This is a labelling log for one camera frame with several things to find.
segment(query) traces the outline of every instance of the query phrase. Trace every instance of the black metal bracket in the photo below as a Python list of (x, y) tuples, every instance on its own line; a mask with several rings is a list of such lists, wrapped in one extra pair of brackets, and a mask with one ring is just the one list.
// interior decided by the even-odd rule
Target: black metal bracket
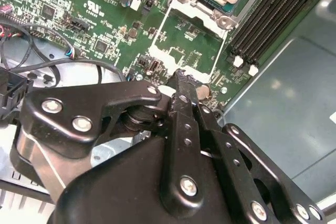
[[(317, 205), (240, 128), (219, 127), (199, 103), (193, 78), (177, 71), (169, 85), (176, 89), (172, 98), (146, 81), (43, 89), (26, 97), (11, 159), (33, 165), (24, 169), (29, 174), (19, 172), (40, 177), (58, 201), (55, 223), (102, 213), (97, 223), (113, 217), (146, 222), (151, 214), (164, 223), (204, 223), (211, 215), (215, 223), (325, 223)], [(57, 106), (45, 108), (46, 101)], [(74, 125), (78, 117), (89, 128)], [(142, 130), (152, 138), (98, 167), (82, 166), (95, 145)], [(48, 166), (58, 184), (46, 176)], [(121, 216), (126, 206), (134, 211)]]

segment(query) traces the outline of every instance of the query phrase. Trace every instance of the gray metal panel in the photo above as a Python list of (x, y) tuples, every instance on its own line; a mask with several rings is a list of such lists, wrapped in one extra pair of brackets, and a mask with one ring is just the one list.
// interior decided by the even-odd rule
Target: gray metal panel
[(315, 201), (336, 191), (335, 38), (322, 0), (225, 112)]

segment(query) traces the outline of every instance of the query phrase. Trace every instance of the integrated circuit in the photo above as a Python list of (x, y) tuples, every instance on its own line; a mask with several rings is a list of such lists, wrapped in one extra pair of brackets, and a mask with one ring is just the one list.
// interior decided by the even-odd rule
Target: integrated circuit
[(49, 5), (44, 4), (42, 7), (41, 15), (46, 19), (52, 20), (55, 16), (56, 10)]
[(108, 45), (105, 42), (103, 42), (101, 40), (97, 40), (96, 45), (95, 45), (95, 50), (97, 52), (101, 52), (101, 53), (104, 54), (106, 52), (107, 48), (108, 48)]

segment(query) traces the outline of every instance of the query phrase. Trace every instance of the mounting hole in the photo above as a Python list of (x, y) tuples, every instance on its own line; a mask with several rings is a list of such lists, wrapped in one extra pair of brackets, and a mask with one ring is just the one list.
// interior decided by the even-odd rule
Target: mounting hole
[(238, 166), (238, 167), (240, 166), (240, 162), (239, 162), (238, 160), (236, 160), (236, 159), (233, 160), (233, 163), (234, 163), (236, 166)]
[(205, 113), (210, 113), (211, 112), (211, 110), (208, 109), (206, 106), (203, 106), (202, 109)]
[(192, 143), (193, 143), (193, 142), (191, 142), (191, 140), (190, 140), (189, 138), (186, 138), (186, 139), (184, 140), (184, 144), (185, 144), (186, 146), (191, 146)]
[(189, 130), (189, 131), (191, 130), (191, 126), (187, 123), (184, 125), (184, 127), (185, 127), (186, 130)]

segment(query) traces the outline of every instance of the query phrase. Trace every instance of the bolt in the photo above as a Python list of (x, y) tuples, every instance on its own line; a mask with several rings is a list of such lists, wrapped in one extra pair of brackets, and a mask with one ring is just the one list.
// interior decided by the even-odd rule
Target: bolt
[(262, 220), (262, 221), (267, 220), (267, 214), (261, 204), (253, 201), (251, 203), (251, 207), (252, 207), (254, 214), (258, 217), (259, 220)]
[(309, 207), (309, 210), (318, 220), (322, 219), (321, 215), (319, 214), (319, 212), (317, 212), (315, 208)]
[(303, 219), (309, 220), (309, 214), (307, 213), (307, 211), (305, 210), (303, 206), (297, 204), (296, 209), (298, 210), (299, 214), (301, 215)]
[(142, 81), (143, 80), (143, 76), (141, 74), (137, 74), (137, 76), (135, 77), (135, 79), (137, 81)]
[(235, 134), (239, 134), (239, 130), (234, 127), (234, 126), (231, 126), (231, 130), (235, 133)]
[(147, 89), (148, 89), (148, 91), (151, 92), (152, 94), (157, 94), (157, 91), (156, 91), (155, 87), (149, 86)]
[(62, 110), (62, 104), (56, 100), (46, 100), (42, 103), (45, 112), (56, 114)]
[(210, 109), (208, 109), (206, 106), (203, 106), (202, 109), (205, 113), (209, 114), (211, 112)]
[(73, 127), (77, 131), (87, 132), (92, 128), (90, 120), (84, 116), (79, 116), (72, 121)]
[(182, 191), (188, 196), (195, 196), (197, 193), (197, 187), (193, 180), (187, 177), (181, 178), (180, 187)]
[(227, 87), (222, 87), (220, 90), (221, 90), (220, 92), (222, 94), (226, 94), (227, 93)]

